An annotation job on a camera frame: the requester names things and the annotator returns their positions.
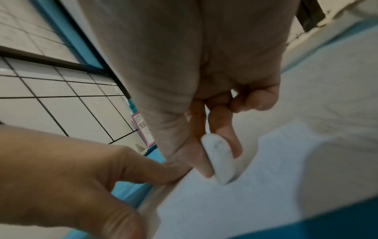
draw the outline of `hand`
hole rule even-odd
[[[278,100],[280,62],[298,0],[81,1],[103,55],[163,155],[213,175],[199,139],[242,147],[233,113]],[[231,89],[238,92],[235,98]]]
[[[0,126],[0,223],[67,226],[107,239],[145,237],[135,209],[113,197],[117,181],[166,184],[186,168],[124,146]]]

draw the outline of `tiled wall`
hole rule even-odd
[[[101,143],[147,148],[127,99],[106,76],[0,59],[0,121]]]
[[[74,49],[62,41],[29,0],[0,0],[0,45],[78,63]]]

